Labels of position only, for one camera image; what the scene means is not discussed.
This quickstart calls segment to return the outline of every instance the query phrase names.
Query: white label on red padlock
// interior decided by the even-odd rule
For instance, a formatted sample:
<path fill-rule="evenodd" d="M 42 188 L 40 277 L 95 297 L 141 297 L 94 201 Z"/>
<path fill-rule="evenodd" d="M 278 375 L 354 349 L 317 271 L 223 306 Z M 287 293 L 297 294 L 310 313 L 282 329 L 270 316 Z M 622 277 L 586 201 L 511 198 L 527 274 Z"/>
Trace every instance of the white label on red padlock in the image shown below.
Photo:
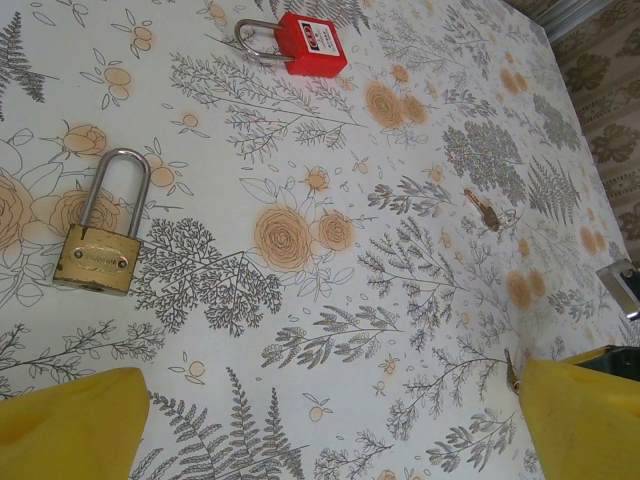
<path fill-rule="evenodd" d="M 307 22 L 306 20 L 298 20 L 300 30 L 307 48 L 311 53 L 321 53 L 323 55 L 332 55 L 339 57 L 340 52 L 336 46 L 336 42 L 331 34 L 331 29 L 323 23 Z"/>

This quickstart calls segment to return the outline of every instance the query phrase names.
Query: metal handle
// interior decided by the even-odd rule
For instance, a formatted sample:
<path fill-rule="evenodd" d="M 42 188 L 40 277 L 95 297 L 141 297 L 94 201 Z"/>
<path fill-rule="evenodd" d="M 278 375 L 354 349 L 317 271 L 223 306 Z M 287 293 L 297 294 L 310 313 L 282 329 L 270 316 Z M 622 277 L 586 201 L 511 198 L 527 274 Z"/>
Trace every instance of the metal handle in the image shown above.
<path fill-rule="evenodd" d="M 138 227 L 140 226 L 140 220 L 142 219 L 142 212 L 144 210 L 144 201 L 147 198 L 149 183 L 151 183 L 151 167 L 149 167 L 149 163 L 146 158 L 135 150 L 130 150 L 128 148 L 116 148 L 115 150 L 105 153 L 100 159 L 98 167 L 96 168 L 96 176 L 93 178 L 93 183 L 91 184 L 89 195 L 87 196 L 87 201 L 84 204 L 84 211 L 82 212 L 82 217 L 78 224 L 83 227 L 89 226 L 91 212 L 93 211 L 93 207 L 98 199 L 98 193 L 100 192 L 100 186 L 102 185 L 104 174 L 107 172 L 109 162 L 118 155 L 133 158 L 142 167 L 140 190 L 138 190 L 138 198 L 136 198 L 136 205 L 133 209 L 133 213 L 131 214 L 131 223 L 129 224 L 129 231 L 127 232 L 127 237 L 135 237 L 138 234 Z"/>
<path fill-rule="evenodd" d="M 282 25 L 278 25 L 277 23 L 263 22 L 260 20 L 251 20 L 250 18 L 244 18 L 242 20 L 239 20 L 238 23 L 236 23 L 235 28 L 233 29 L 233 33 L 236 36 L 236 40 L 238 41 L 240 46 L 249 55 L 256 58 L 266 58 L 268 60 L 280 60 L 282 62 L 293 62 L 295 60 L 295 58 L 293 57 L 287 57 L 285 55 L 278 55 L 275 53 L 258 52 L 253 48 L 251 48 L 244 41 L 244 39 L 242 38 L 242 35 L 240 35 L 240 30 L 242 30 L 242 27 L 244 27 L 245 25 L 251 25 L 254 27 L 262 27 L 262 28 L 270 28 L 272 30 L 282 30 L 284 27 Z"/>

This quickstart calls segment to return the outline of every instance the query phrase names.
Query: metal object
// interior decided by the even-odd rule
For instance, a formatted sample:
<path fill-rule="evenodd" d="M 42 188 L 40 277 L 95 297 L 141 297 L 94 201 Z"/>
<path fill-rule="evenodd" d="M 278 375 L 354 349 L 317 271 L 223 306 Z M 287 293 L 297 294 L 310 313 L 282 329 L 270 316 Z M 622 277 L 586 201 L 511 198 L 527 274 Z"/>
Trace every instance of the metal object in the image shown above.
<path fill-rule="evenodd" d="M 241 35 L 242 27 L 244 27 L 245 25 L 251 25 L 253 27 L 260 28 L 270 28 L 271 30 L 283 30 L 284 27 L 282 27 L 282 25 L 278 25 L 277 23 L 262 22 L 260 20 L 252 20 L 250 18 L 243 18 L 242 20 L 239 20 L 238 23 L 236 23 L 235 28 L 233 29 L 233 34 L 235 35 L 237 42 L 240 44 L 243 50 L 249 55 L 267 60 L 280 60 L 281 62 L 293 62 L 295 60 L 295 58 L 293 57 L 278 55 L 276 53 L 258 52 L 257 50 L 251 48 L 249 45 L 247 45 Z"/>
<path fill-rule="evenodd" d="M 118 155 L 138 162 L 143 173 L 126 236 L 89 226 L 107 167 Z M 151 169 L 147 160 L 138 152 L 119 148 L 107 152 L 100 159 L 80 222 L 71 225 L 62 247 L 53 275 L 55 283 L 93 292 L 127 294 L 140 251 L 140 241 L 135 236 L 140 226 L 150 182 Z"/>
<path fill-rule="evenodd" d="M 619 260 L 596 272 L 629 320 L 640 318 L 640 273 L 627 260 Z"/>
<path fill-rule="evenodd" d="M 482 221 L 487 226 L 487 228 L 489 230 L 494 231 L 494 232 L 497 232 L 498 230 L 500 230 L 500 219 L 498 218 L 498 215 L 496 215 L 496 212 L 493 209 L 493 207 L 490 207 L 489 205 L 483 204 L 480 201 L 480 199 L 478 197 L 476 197 L 473 194 L 473 192 L 471 190 L 469 190 L 468 188 L 464 189 L 464 194 L 476 206 L 476 208 L 480 212 L 480 215 L 482 215 Z"/>
<path fill-rule="evenodd" d="M 516 371 L 511 362 L 511 355 L 506 348 L 504 349 L 504 356 L 507 359 L 507 385 L 513 393 L 520 395 L 520 379 L 516 376 Z"/>

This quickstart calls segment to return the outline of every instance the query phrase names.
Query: padlock body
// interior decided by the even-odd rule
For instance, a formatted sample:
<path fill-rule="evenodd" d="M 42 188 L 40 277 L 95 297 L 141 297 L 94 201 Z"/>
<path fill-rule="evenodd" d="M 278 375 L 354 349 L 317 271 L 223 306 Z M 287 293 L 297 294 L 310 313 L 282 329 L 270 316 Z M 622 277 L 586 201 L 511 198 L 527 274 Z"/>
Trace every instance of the padlock body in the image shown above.
<path fill-rule="evenodd" d="M 57 284 L 126 295 L 140 241 L 99 228 L 72 225 L 53 275 Z"/>
<path fill-rule="evenodd" d="M 287 12 L 274 35 L 280 53 L 295 60 L 285 63 L 291 75 L 333 78 L 347 65 L 336 27 L 328 20 Z"/>

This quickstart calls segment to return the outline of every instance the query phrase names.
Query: red padlock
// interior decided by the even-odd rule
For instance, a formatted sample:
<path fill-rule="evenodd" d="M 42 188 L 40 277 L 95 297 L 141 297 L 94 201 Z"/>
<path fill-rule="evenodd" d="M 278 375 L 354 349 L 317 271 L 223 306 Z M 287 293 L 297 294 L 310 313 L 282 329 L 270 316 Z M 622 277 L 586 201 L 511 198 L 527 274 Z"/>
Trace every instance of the red padlock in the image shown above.
<path fill-rule="evenodd" d="M 242 39 L 240 30 L 245 25 L 271 28 L 282 55 L 254 50 Z M 234 29 L 240 46 L 250 55 L 286 62 L 291 75 L 313 75 L 333 78 L 347 65 L 336 27 L 328 20 L 303 17 L 287 12 L 278 24 L 260 20 L 240 20 Z"/>

